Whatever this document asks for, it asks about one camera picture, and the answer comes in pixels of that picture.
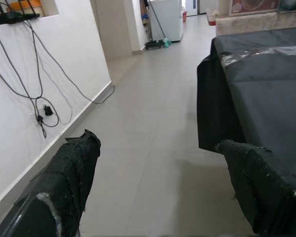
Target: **broom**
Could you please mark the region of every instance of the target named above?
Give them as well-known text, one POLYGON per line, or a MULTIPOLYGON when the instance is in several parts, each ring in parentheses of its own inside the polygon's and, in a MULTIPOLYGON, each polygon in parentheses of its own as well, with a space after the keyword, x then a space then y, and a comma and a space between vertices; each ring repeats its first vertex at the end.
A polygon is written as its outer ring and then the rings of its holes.
POLYGON ((165 48, 168 48, 168 47, 171 45, 171 41, 169 41, 169 39, 166 38, 166 36, 165 36, 165 34, 164 34, 164 32, 163 32, 163 29, 162 29, 162 27, 161 27, 161 24, 160 24, 160 22, 159 22, 159 19, 158 19, 158 17, 157 17, 157 14, 156 14, 156 12, 154 11, 153 5, 152 5, 152 3, 151 3, 150 0, 149 0, 149 3, 150 3, 150 5, 151 5, 151 8, 152 8, 153 14, 154 14, 154 16, 155 16, 156 19, 157 19, 158 25, 159 25, 159 27, 160 27, 160 29, 161 29, 161 31, 162 31, 162 34, 163 34, 163 37, 164 37, 164 40, 163 40, 163 42, 164 42, 164 47, 165 47, 165 48))

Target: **orange object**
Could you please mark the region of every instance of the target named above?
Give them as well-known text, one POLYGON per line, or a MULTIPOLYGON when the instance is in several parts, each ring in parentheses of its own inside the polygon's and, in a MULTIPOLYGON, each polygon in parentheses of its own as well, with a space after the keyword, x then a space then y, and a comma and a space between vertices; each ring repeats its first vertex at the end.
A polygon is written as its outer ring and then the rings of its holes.
POLYGON ((187 15, 187 11, 183 12, 183 22, 186 21, 186 15, 187 15))
MULTIPOLYGON (((20 3, 24 9, 31 7, 27 0, 20 1, 20 3)), ((20 3, 18 1, 12 2, 12 3, 10 3, 10 7, 15 11, 21 10, 20 3)), ((41 6, 40 0, 30 0, 30 3, 32 4, 32 7, 40 7, 41 6)))

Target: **baseboard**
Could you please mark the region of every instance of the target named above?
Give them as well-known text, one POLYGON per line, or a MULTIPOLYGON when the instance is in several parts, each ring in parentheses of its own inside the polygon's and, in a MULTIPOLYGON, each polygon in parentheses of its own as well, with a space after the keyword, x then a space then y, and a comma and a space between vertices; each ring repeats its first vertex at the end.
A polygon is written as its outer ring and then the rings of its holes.
MULTIPOLYGON (((112 82, 108 83, 105 88, 95 96, 93 101, 98 103, 101 102, 109 95, 111 90, 113 90, 112 82)), ((81 122, 90 114, 91 111, 94 110, 95 107, 96 104, 90 102, 86 108, 75 117, 71 125, 55 139, 54 143, 50 147, 46 149, 45 153, 33 162, 32 167, 21 174, 16 182, 13 183, 0 197, 0 223, 5 218, 14 202, 26 188, 29 181, 48 164, 61 145, 66 142, 65 138, 69 137, 73 133, 78 125, 81 124, 81 122)))
POLYGON ((141 54, 143 54, 145 49, 146 49, 146 46, 144 46, 141 50, 133 51, 132 54, 133 55, 141 55, 141 54))

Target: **tiled floor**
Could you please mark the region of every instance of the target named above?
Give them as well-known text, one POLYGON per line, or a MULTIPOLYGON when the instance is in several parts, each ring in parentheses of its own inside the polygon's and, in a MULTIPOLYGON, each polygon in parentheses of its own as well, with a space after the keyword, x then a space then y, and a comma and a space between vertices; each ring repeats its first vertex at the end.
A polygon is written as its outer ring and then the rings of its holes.
POLYGON ((189 17, 180 43, 109 63, 116 92, 74 133, 103 144, 82 237, 252 234, 224 157, 197 146, 196 67, 214 36, 189 17))

